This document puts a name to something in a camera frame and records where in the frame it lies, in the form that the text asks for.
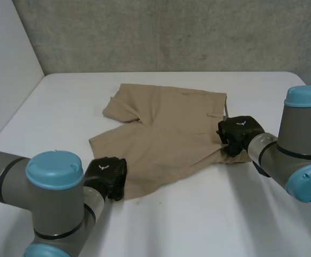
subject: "khaki shorts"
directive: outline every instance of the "khaki shorts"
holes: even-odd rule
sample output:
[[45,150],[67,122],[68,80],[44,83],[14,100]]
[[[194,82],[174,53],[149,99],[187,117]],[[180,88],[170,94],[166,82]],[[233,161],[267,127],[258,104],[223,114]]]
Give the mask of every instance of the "khaki shorts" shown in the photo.
[[226,94],[175,87],[122,84],[103,115],[126,122],[89,140],[94,157],[125,158],[124,198],[150,194],[211,163],[250,161],[228,157],[216,133]]

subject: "concrete wall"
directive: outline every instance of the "concrete wall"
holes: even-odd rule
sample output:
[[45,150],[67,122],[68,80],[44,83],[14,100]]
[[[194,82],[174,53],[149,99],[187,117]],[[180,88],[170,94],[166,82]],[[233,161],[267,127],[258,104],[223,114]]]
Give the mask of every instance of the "concrete wall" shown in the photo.
[[13,0],[46,74],[290,71],[311,84],[311,0]]

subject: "white table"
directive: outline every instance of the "white table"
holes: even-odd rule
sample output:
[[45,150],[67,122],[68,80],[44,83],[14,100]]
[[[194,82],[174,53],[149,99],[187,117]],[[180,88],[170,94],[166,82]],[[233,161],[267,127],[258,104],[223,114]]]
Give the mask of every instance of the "white table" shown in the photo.
[[[227,93],[229,115],[251,115],[277,134],[287,72],[79,73],[45,77],[0,133],[0,150],[32,157],[64,149],[86,169],[88,139],[120,125],[101,112],[120,83]],[[33,239],[28,211],[0,204],[0,257]],[[157,192],[106,206],[82,257],[311,256],[311,204],[294,200],[251,164],[214,164]]]

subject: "robotic arm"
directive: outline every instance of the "robotic arm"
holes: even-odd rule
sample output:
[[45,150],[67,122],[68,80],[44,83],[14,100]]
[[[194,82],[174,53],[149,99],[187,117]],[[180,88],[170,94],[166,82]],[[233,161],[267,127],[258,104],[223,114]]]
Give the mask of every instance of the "robotic arm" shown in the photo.
[[311,86],[288,90],[278,138],[250,116],[220,122],[218,134],[228,144],[227,155],[246,150],[260,174],[297,200],[311,202]]
[[114,157],[93,160],[84,175],[70,152],[0,152],[0,202],[32,212],[35,238],[23,256],[77,257],[106,197],[122,199],[126,175],[126,161]]

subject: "blue joint cap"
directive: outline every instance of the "blue joint cap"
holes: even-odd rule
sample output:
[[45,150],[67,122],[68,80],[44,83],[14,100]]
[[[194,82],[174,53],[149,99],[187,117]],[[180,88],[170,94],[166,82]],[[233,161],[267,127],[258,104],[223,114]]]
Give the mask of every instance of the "blue joint cap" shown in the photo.
[[285,185],[285,190],[301,202],[311,202],[311,164],[293,173]]
[[311,86],[292,87],[286,94],[284,104],[289,107],[310,108]]
[[78,185],[84,177],[80,158],[66,151],[44,152],[30,159],[28,180],[49,190],[65,190]]
[[27,247],[23,257],[71,257],[63,250],[45,244],[31,244]]

